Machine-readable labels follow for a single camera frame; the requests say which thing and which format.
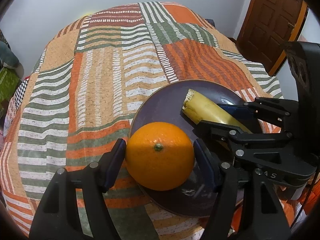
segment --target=dark round plate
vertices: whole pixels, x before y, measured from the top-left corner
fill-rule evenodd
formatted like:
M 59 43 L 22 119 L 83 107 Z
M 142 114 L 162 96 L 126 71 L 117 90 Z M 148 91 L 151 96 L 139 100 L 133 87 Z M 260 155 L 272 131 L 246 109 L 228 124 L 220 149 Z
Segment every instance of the dark round plate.
M 188 89 L 194 89 L 216 104 L 242 105 L 244 101 L 230 89 L 214 82 L 205 80 L 183 80 L 167 85 L 153 93 L 138 109 L 132 121 L 130 135 L 143 125 L 150 122 L 168 122 L 180 127 L 191 139 L 197 136 L 193 133 L 195 125 L 186 117 L 181 109 Z M 256 123 L 242 123 L 251 131 L 260 131 L 258 120 Z M 229 151 L 218 143 L 211 146 L 222 161 L 232 161 Z M 204 185 L 197 163 L 187 181 L 180 187 L 168 191 L 156 191 L 140 186 L 143 192 L 163 209 L 186 217 L 210 216 L 216 193 Z M 237 202 L 243 199 L 243 191 L 238 192 Z

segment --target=black cable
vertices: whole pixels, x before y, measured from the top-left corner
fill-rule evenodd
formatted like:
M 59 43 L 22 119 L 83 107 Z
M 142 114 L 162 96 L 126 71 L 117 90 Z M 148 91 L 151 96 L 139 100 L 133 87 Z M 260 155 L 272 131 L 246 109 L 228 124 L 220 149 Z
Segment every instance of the black cable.
M 305 198 L 305 200 L 304 200 L 304 202 L 303 202 L 303 204 L 302 204 L 302 206 L 301 206 L 301 208 L 300 208 L 297 216 L 295 217 L 294 221 L 292 222 L 292 224 L 291 224 L 291 226 L 290 226 L 290 229 L 291 229 L 291 228 L 294 226 L 294 224 L 297 222 L 297 220 L 298 220 L 299 216 L 301 215 L 301 213 L 302 213 L 305 205 L 307 204 L 308 198 L 309 198 L 310 195 L 311 195 L 313 186 L 314 186 L 315 183 L 316 183 L 316 179 L 318 178 L 319 172 L 320 172 L 320 160 L 318 161 L 318 166 L 317 166 L 317 169 L 316 169 L 316 173 L 315 173 L 315 176 L 313 177 L 313 180 L 312 180 L 311 185 L 310 185 L 310 187 L 309 187 L 307 196 L 306 196 L 306 198 Z

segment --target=patchwork bedspread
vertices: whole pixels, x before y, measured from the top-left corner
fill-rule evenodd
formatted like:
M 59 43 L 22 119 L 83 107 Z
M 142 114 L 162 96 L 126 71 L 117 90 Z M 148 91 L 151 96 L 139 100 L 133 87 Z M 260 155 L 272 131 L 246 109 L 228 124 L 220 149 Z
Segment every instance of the patchwork bedspread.
M 135 113 L 153 92 L 184 79 L 217 82 L 246 101 L 282 98 L 279 81 L 262 64 L 246 60 L 232 41 L 180 4 L 118 6 L 62 29 L 29 78 L 0 155 L 3 195 L 21 230 L 28 235 L 58 168 L 74 171 L 98 161 L 117 138 L 128 139 Z M 104 196 L 122 239 L 200 238 L 198 219 L 152 204 L 125 166 Z M 81 191 L 77 197 L 90 235 Z

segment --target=white wall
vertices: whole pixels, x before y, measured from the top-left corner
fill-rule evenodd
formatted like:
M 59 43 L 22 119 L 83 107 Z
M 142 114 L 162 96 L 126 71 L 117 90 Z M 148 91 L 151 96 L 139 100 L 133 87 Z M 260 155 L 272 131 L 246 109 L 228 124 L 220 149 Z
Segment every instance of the white wall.
M 236 25 L 235 33 L 232 36 L 235 40 L 238 38 L 238 35 L 240 33 L 242 24 L 244 22 L 244 18 L 247 15 L 247 11 L 248 11 L 248 8 L 249 8 L 250 1 L 251 0 L 244 0 L 243 6 L 242 6 L 242 10 L 241 10 L 241 13 L 240 13 L 240 17 L 239 17 L 239 20 L 238 20 L 237 25 Z
M 311 10 L 308 12 L 307 19 L 298 40 L 320 43 L 320 23 Z M 296 82 L 291 75 L 287 60 L 276 76 L 280 82 L 280 88 L 284 98 L 298 100 Z
M 155 0 L 14 0 L 0 21 L 12 51 L 30 74 L 46 44 L 55 34 L 84 14 L 113 6 Z M 228 37 L 235 33 L 244 0 L 156 0 L 184 4 Z

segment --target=door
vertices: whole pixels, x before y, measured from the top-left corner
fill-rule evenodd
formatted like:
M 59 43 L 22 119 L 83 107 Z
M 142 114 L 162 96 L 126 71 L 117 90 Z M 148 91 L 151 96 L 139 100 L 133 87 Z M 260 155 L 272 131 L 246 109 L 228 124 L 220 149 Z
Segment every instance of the door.
M 251 0 L 237 39 L 240 53 L 262 63 L 270 73 L 283 51 L 280 44 L 289 40 L 297 23 L 302 3 L 303 0 Z

